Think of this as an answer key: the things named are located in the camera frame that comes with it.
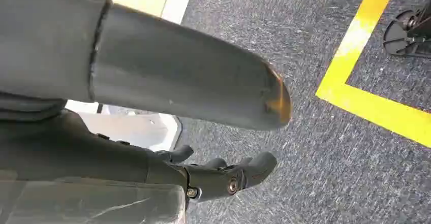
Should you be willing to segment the robot's grey right hand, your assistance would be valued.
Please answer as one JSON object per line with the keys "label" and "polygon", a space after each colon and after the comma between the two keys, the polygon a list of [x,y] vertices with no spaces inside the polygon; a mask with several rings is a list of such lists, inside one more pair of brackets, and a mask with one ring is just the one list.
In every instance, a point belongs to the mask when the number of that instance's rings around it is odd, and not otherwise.
{"label": "robot's grey right hand", "polygon": [[92,133],[68,100],[253,130],[290,120],[262,57],[112,0],[1,0],[1,223],[182,223],[189,202],[231,197],[275,169],[263,152],[186,165]]}

